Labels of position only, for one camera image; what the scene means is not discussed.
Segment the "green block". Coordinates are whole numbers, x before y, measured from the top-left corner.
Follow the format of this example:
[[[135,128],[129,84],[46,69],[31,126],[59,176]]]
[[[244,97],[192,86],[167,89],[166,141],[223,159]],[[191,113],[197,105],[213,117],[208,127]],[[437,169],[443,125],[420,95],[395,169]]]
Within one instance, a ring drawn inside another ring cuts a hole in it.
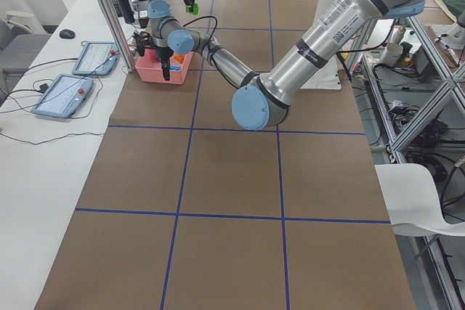
[[[192,5],[187,5],[187,6],[185,7],[185,11],[186,11],[186,13],[188,13],[188,14],[197,15],[197,14],[199,13],[198,4],[197,4],[197,3],[193,3]]]

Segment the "orange sloped block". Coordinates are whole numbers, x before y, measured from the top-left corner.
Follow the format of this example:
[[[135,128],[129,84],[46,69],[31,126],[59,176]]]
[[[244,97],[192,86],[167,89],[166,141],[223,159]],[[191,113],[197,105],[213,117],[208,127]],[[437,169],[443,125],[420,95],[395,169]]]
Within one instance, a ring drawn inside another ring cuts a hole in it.
[[[175,54],[174,59],[180,64],[182,64],[185,61],[185,56],[181,54]]]

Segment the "pink plastic box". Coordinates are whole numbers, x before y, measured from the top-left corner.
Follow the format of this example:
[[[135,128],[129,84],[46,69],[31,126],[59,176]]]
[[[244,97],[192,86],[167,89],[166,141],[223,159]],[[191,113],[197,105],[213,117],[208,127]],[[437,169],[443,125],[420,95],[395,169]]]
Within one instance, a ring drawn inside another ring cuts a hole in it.
[[[163,69],[160,62],[155,62],[154,58],[157,56],[154,49],[146,49],[145,55],[139,57],[135,64],[135,68],[139,74],[139,77],[142,81],[151,82],[151,83],[167,83],[181,85],[184,83],[188,69],[190,67],[190,62],[193,58],[193,53],[190,52],[185,56],[185,61],[180,64],[174,59],[174,56],[170,58],[170,67],[180,66],[180,71],[170,70],[169,75],[170,79],[166,80],[163,77]]]

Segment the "black bottle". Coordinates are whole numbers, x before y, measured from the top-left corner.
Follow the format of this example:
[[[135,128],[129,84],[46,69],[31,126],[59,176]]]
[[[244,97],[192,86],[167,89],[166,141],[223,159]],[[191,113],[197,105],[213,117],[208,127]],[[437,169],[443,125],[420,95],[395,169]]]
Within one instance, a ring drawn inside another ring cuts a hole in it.
[[[134,13],[132,10],[132,6],[129,3],[129,0],[116,0],[116,1],[118,3],[119,9],[124,18],[125,23],[133,24],[135,19],[134,19]]]

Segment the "upper teach pendant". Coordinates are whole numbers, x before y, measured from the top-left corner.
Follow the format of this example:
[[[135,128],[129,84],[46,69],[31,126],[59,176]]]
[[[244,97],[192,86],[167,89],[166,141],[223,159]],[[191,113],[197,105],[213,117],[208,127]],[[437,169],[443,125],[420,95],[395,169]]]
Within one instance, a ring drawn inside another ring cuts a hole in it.
[[[73,68],[76,76],[107,76],[116,66],[118,47],[113,42],[87,41]]]

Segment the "teach pendant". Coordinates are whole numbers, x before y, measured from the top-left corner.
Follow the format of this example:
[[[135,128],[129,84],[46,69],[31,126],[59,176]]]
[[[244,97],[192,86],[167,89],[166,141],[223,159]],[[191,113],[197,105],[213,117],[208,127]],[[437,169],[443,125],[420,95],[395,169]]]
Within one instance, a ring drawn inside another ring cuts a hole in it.
[[[69,118],[80,107],[94,86],[91,77],[59,75],[33,106],[36,115]]]
[[[113,42],[87,41],[73,68],[76,76],[107,76],[116,66],[118,47]]]

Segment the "black computer mouse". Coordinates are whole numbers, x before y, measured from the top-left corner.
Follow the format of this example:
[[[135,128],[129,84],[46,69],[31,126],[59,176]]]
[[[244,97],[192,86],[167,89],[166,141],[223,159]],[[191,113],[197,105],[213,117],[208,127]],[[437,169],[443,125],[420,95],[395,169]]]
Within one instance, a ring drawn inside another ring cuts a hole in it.
[[[59,32],[59,37],[63,39],[73,39],[76,37],[76,33],[70,29],[63,29]]]

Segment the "lower teach pendant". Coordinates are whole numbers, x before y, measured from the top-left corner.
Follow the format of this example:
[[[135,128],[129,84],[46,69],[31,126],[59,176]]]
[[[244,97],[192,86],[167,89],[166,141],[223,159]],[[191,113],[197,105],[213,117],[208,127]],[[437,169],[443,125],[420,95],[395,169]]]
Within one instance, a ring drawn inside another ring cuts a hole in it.
[[[69,118],[80,107],[94,86],[91,77],[59,75],[33,106],[36,115]]]

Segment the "aluminium frame post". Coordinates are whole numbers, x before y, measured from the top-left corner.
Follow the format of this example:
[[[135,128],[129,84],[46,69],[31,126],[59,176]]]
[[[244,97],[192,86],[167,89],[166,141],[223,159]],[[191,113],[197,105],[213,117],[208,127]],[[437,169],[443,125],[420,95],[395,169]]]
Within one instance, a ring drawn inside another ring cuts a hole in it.
[[[121,57],[127,66],[129,72],[134,70],[134,57],[129,48],[126,35],[121,27],[116,11],[114,10],[113,2],[111,0],[97,0],[104,18],[110,28],[115,43],[119,48]]]

